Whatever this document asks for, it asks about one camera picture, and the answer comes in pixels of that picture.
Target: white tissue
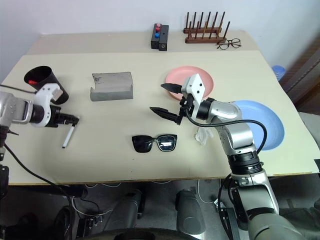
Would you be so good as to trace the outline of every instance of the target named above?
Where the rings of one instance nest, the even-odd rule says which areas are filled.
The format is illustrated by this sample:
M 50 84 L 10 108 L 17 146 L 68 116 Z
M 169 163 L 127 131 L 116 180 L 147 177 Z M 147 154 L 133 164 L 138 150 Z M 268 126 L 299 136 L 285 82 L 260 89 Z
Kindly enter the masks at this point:
M 214 136 L 213 132 L 208 127 L 199 127 L 198 132 L 195 134 L 195 140 L 200 142 L 202 146 L 206 145 L 208 138 Z

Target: pink plate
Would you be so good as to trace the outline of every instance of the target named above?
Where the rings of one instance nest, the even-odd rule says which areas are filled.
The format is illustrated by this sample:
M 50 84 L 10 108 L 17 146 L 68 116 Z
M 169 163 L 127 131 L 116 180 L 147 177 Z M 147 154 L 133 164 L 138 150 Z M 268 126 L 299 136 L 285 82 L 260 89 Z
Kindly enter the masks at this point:
M 205 70 L 196 66 L 180 66 L 173 69 L 165 78 L 166 84 L 179 84 L 183 85 L 186 78 L 191 77 L 194 74 L 200 74 L 201 80 L 204 84 L 205 91 L 203 98 L 206 98 L 214 89 L 214 80 Z M 169 92 L 175 99 L 181 100 L 181 93 Z

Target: black cable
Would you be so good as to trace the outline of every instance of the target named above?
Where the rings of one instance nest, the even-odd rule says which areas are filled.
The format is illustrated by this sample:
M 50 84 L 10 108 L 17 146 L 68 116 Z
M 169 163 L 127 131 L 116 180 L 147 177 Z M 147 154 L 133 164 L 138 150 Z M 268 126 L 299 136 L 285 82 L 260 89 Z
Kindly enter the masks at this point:
M 63 190 L 60 186 L 56 185 L 55 183 L 45 179 L 44 177 L 42 176 L 39 176 L 37 174 L 35 174 L 34 172 L 32 172 L 31 170 L 29 170 L 20 160 L 19 158 L 14 154 L 14 152 L 7 146 L 7 144 L 4 144 L 4 147 L 8 150 L 8 152 L 12 155 L 12 157 L 17 161 L 17 163 L 24 169 L 26 170 L 29 174 L 35 176 L 36 178 L 38 179 L 41 179 L 42 181 L 50 184 L 51 186 L 59 189 L 67 198 L 68 200 L 68 203 L 69 203 L 69 207 L 70 207 L 70 228 L 69 228 L 69 240 L 73 240 L 72 238 L 72 228 L 73 228 L 73 207 L 72 207 L 72 202 L 71 202 L 71 198 L 69 196 L 68 193 L 66 193 L 65 190 Z
M 14 87 L 14 86 L 7 86 L 7 85 L 3 85 L 3 84 L 0 84 L 0 87 L 8 88 L 8 89 L 14 89 L 14 90 L 21 91 L 21 92 L 24 92 L 24 93 L 27 93 L 27 94 L 36 94 L 37 93 L 37 91 L 27 91 L 27 90 L 23 90 L 23 89 Z
M 94 204 L 94 205 L 96 206 L 96 208 L 97 208 L 97 213 L 100 213 L 100 207 L 99 207 L 99 205 L 98 205 L 96 202 L 90 201 L 90 200 L 86 200 L 86 199 L 82 199 L 82 198 L 79 198 L 79 199 L 82 200 L 82 201 L 84 201 L 84 202 L 88 202 L 88 203 Z
M 235 202 L 234 202 L 233 198 L 231 197 L 231 192 L 230 192 L 230 187 L 231 187 L 232 181 L 233 181 L 233 180 L 230 179 L 230 181 L 229 181 L 229 183 L 228 183 L 227 191 L 228 191 L 228 196 L 229 196 L 229 199 L 230 199 L 231 203 L 232 203 L 233 205 L 235 205 Z
M 232 236 L 231 229 L 229 230 L 229 229 L 227 228 L 227 225 L 226 225 L 225 221 L 222 219 L 222 216 L 221 216 L 221 214 L 222 214 L 222 212 L 221 212 L 221 191 L 222 191 L 222 188 L 223 188 L 224 185 L 225 185 L 225 182 L 226 182 L 230 177 L 231 177 L 231 174 L 229 174 L 228 176 L 226 176 L 225 179 L 223 180 L 223 182 L 222 182 L 222 184 L 221 184 L 221 186 L 220 186 L 220 188 L 219 188 L 218 199 L 217 199 L 217 200 L 218 200 L 218 212 L 219 212 L 219 217 L 220 217 L 220 220 L 221 220 L 221 224 L 222 224 L 222 226 L 223 226 L 223 228 L 224 228 L 224 231 L 225 231 L 226 235 L 228 236 L 228 238 L 229 238 L 230 240 L 233 240 L 234 238 L 233 238 L 233 236 Z
M 236 120 L 236 121 L 228 121 L 228 122 L 222 122 L 222 123 L 211 123 L 211 124 L 203 124 L 203 123 L 199 123 L 196 122 L 195 120 L 193 120 L 190 116 L 189 110 L 185 109 L 185 114 L 186 117 L 189 119 L 189 121 L 191 123 L 193 123 L 194 125 L 198 126 L 198 127 L 204 127 L 204 128 L 211 128 L 211 127 L 221 127 L 221 126 L 225 126 L 225 125 L 231 125 L 231 124 L 242 124 L 242 123 L 252 123 L 252 124 L 258 124 L 262 130 L 263 130 L 263 139 L 261 142 L 260 147 L 258 148 L 258 150 L 256 151 L 256 153 L 260 153 L 260 151 L 262 150 L 262 148 L 264 147 L 266 140 L 267 140 L 267 129 L 265 127 L 265 125 L 263 125 L 261 122 L 256 121 L 256 120 L 250 120 L 250 119 L 245 119 L 245 120 Z

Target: sunglasses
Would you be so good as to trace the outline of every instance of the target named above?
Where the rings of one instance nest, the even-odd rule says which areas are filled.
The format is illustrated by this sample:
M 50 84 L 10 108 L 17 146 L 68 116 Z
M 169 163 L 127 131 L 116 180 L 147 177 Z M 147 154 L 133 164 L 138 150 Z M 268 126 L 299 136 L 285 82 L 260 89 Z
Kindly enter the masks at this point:
M 156 142 L 158 147 L 163 152 L 173 151 L 177 143 L 177 135 L 175 134 L 164 134 L 157 138 L 146 135 L 138 135 L 132 137 L 132 143 L 134 149 L 138 153 L 148 153 L 150 152 L 153 143 Z

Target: wire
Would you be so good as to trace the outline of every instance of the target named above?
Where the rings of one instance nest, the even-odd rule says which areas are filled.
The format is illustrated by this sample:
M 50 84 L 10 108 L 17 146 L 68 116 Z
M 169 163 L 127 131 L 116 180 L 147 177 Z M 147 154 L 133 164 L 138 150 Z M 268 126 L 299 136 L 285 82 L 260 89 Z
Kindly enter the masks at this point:
M 230 192 L 230 187 L 231 187 L 232 181 L 233 181 L 233 180 L 230 179 L 230 181 L 229 181 L 229 183 L 228 183 L 227 191 L 228 191 L 228 196 L 229 196 L 229 199 L 230 199 L 231 203 L 232 203 L 233 205 L 235 205 L 235 202 L 234 202 L 233 198 L 231 197 L 231 192 Z
M 62 189 L 60 186 L 58 186 L 57 184 L 55 184 L 55 183 L 53 183 L 53 182 L 45 179 L 45 178 L 42 177 L 42 176 L 37 175 L 37 174 L 35 174 L 34 172 L 32 172 L 31 170 L 29 170 L 29 169 L 19 160 L 19 158 L 14 154 L 14 152 L 8 147 L 7 144 L 4 144 L 4 147 L 5 147 L 5 148 L 8 150 L 8 152 L 12 155 L 12 157 L 16 160 L 16 162 L 17 162 L 24 170 L 26 170 L 29 174 L 35 176 L 35 177 L 38 178 L 38 179 L 41 179 L 42 181 L 50 184 L 51 186 L 59 189 L 59 191 L 61 191 L 61 192 L 63 193 L 63 195 L 66 196 L 66 198 L 67 198 L 67 200 L 68 200 L 68 203 L 69 203 L 69 207 L 70 207 L 69 239 L 72 240 L 72 239 L 73 239 L 73 238 L 72 238 L 72 228 L 73 228 L 73 224 L 72 224 L 72 223 L 73 223 L 73 220 L 74 220 L 74 219 L 73 219 L 73 213 L 74 213 L 74 212 L 72 211 L 73 204 L 72 204 L 72 202 L 71 202 L 71 198 L 70 198 L 69 194 L 66 193 L 66 191 L 63 190 L 63 189 Z
M 105 184 L 105 183 L 100 183 L 100 184 L 103 185 L 103 186 L 109 187 L 109 188 L 117 188 L 117 187 L 119 187 L 121 185 L 121 182 L 119 182 L 117 185 L 108 185 L 108 184 Z M 93 186 L 89 186 L 88 184 L 85 184 L 85 186 L 88 189 L 93 189 L 96 186 L 98 186 L 98 184 L 94 184 Z
M 231 174 L 229 174 L 228 176 L 226 176 L 225 179 L 223 180 L 220 188 L 219 188 L 219 192 L 218 192 L 218 212 L 219 212 L 221 224 L 222 224 L 222 226 L 223 226 L 223 228 L 224 228 L 224 231 L 225 231 L 226 235 L 228 236 L 228 238 L 229 238 L 230 240 L 232 240 L 232 239 L 233 239 L 232 232 L 231 232 L 230 230 L 228 230 L 228 228 L 227 228 L 227 226 L 226 226 L 226 223 L 225 223 L 225 221 L 222 219 L 222 216 L 221 216 L 221 214 L 222 214 L 222 212 L 221 212 L 221 191 L 222 191 L 223 186 L 225 185 L 226 180 L 228 180 L 230 177 L 231 177 Z
M 23 89 L 14 87 L 14 86 L 7 86 L 7 85 L 3 85 L 3 84 L 0 84 L 0 87 L 8 88 L 8 89 L 14 89 L 14 90 L 21 91 L 21 92 L 24 92 L 24 93 L 27 93 L 27 94 L 36 94 L 37 93 L 37 91 L 27 91 L 27 90 L 23 90 Z
M 213 204 L 215 201 L 204 201 L 202 199 L 202 197 L 200 196 L 200 191 L 199 191 L 199 183 L 200 183 L 200 179 L 198 179 L 198 184 L 197 184 L 197 192 L 198 192 L 198 196 L 201 200 L 201 202 L 205 203 L 205 204 Z
M 231 124 L 242 124 L 242 123 L 252 123 L 252 124 L 257 124 L 259 125 L 262 130 L 263 130 L 263 139 L 261 142 L 260 147 L 258 148 L 258 150 L 256 151 L 256 153 L 260 153 L 260 151 L 262 150 L 262 148 L 264 147 L 266 140 L 267 140 L 267 129 L 265 127 L 265 125 L 263 125 L 261 122 L 256 121 L 256 120 L 250 120 L 250 119 L 245 119 L 245 120 L 236 120 L 236 121 L 228 121 L 228 122 L 222 122 L 222 123 L 211 123 L 211 124 L 203 124 L 203 123 L 199 123 L 196 122 L 195 120 L 193 120 L 190 116 L 189 110 L 185 109 L 185 115 L 186 117 L 189 119 L 189 121 L 191 123 L 193 123 L 194 125 L 198 126 L 198 127 L 204 127 L 204 128 L 211 128 L 211 127 L 221 127 L 221 126 L 225 126 L 225 125 L 231 125 Z
M 97 186 L 98 184 L 94 184 L 93 186 L 89 186 L 88 184 L 85 184 L 85 186 L 88 188 L 88 189 L 93 189 Z
M 172 180 L 165 181 L 165 182 L 158 182 L 158 181 L 151 181 L 151 182 L 154 184 L 168 184 L 168 183 L 172 182 Z
M 78 214 L 79 219 L 81 219 L 80 213 L 78 213 L 77 211 L 76 211 L 76 213 Z
M 80 211 L 80 210 L 78 210 L 78 209 L 76 208 L 76 206 L 75 206 L 75 197 L 74 197 L 74 196 L 72 197 L 71 204 L 72 204 L 73 209 L 76 210 L 78 213 L 80 213 L 80 214 L 82 214 L 82 215 L 85 215 L 85 216 L 89 216 L 89 217 L 102 216 L 102 215 L 106 215 L 106 214 L 108 214 L 108 213 L 110 213 L 110 212 L 113 211 L 113 209 L 109 209 L 109 210 L 106 211 L 106 212 L 98 213 L 98 214 L 87 214 L 87 213 L 84 213 L 84 212 L 82 212 L 82 211 Z
M 94 204 L 94 205 L 96 206 L 96 208 L 97 208 L 97 211 L 100 212 L 100 207 L 99 207 L 99 205 L 98 205 L 96 202 L 90 201 L 90 200 L 86 200 L 86 199 L 82 199 L 82 198 L 79 198 L 79 199 L 80 199 L 81 201 Z
M 117 188 L 121 185 L 121 182 L 119 182 L 117 185 L 108 185 L 108 184 L 105 184 L 105 183 L 101 183 L 101 185 L 103 186 L 106 186 L 106 187 L 109 187 L 109 188 Z

